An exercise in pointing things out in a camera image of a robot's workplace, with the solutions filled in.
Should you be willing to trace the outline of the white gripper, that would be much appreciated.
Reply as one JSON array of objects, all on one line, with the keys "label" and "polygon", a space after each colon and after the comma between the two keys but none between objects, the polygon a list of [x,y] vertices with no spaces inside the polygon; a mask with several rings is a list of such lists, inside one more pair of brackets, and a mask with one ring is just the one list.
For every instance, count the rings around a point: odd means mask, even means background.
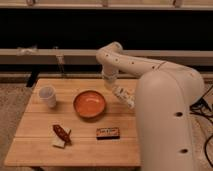
[{"label": "white gripper", "polygon": [[104,80],[104,86],[111,90],[115,86],[115,82],[118,76],[119,70],[114,67],[102,67],[102,79]]}]

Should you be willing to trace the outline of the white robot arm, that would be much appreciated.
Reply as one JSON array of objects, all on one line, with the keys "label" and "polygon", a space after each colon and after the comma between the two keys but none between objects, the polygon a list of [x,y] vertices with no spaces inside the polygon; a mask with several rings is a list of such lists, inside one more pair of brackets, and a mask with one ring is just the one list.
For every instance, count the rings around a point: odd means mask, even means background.
[{"label": "white robot arm", "polygon": [[198,171],[189,112],[204,93],[201,74],[122,51],[113,42],[96,59],[105,86],[135,110],[142,171]]}]

